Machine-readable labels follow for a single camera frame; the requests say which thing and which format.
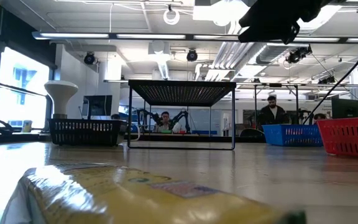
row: mesh top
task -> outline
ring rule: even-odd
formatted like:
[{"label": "mesh top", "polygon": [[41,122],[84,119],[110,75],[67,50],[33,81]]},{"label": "mesh top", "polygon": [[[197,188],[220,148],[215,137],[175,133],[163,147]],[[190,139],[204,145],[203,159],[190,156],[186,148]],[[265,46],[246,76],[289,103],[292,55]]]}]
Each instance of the mesh top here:
[{"label": "mesh top", "polygon": [[234,82],[129,80],[148,104],[156,106],[212,106],[236,88]]}]

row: ceiling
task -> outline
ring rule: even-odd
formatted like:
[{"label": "ceiling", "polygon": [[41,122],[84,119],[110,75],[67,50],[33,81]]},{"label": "ceiling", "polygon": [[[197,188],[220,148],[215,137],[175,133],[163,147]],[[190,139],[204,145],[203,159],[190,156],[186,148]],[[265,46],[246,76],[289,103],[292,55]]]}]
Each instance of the ceiling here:
[{"label": "ceiling", "polygon": [[[194,0],[184,0],[183,6],[173,6],[175,9],[191,11]],[[140,5],[128,5],[128,9],[117,5],[84,4],[82,2],[56,2],[54,0],[9,0],[1,4],[8,10],[26,21],[37,30],[43,32],[152,32],[152,33],[197,33],[197,34],[227,34],[229,26],[220,27],[213,21],[194,21],[191,15],[180,13],[179,22],[168,25],[163,20],[163,10],[166,6],[145,5],[145,14]],[[358,13],[337,12],[327,23],[312,33],[313,36],[352,36],[358,37]],[[170,70],[195,71],[197,63],[187,62],[189,49],[196,49],[198,60],[212,62],[221,47],[220,42],[186,42],[169,41],[171,60],[167,62]],[[67,45],[115,45],[121,52],[130,69],[124,69],[125,75],[151,73],[157,68],[157,63],[146,61],[149,41],[145,40],[79,40]],[[351,44],[313,44],[311,45],[316,58],[309,55],[301,63],[288,68],[284,59],[268,66],[261,76],[263,82],[307,82],[313,75],[320,74],[325,69],[335,67],[335,76],[340,78],[358,58],[358,45]]]}]

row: building outside window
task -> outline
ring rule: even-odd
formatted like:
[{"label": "building outside window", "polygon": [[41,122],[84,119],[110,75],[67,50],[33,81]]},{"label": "building outside window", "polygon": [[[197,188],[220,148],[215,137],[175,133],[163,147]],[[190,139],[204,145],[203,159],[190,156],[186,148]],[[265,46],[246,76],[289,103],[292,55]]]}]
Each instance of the building outside window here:
[{"label": "building outside window", "polygon": [[0,85],[0,120],[13,127],[31,120],[33,128],[43,128],[47,106],[44,84],[48,78],[49,67],[6,47],[1,54],[0,83],[43,96]]}]

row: black basket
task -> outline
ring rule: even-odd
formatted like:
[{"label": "black basket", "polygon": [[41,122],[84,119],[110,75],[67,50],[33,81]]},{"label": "black basket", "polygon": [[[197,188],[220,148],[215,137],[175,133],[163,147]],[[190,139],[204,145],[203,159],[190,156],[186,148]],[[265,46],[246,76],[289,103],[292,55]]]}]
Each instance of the black basket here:
[{"label": "black basket", "polygon": [[115,146],[124,140],[127,122],[119,120],[49,119],[54,144]]}]

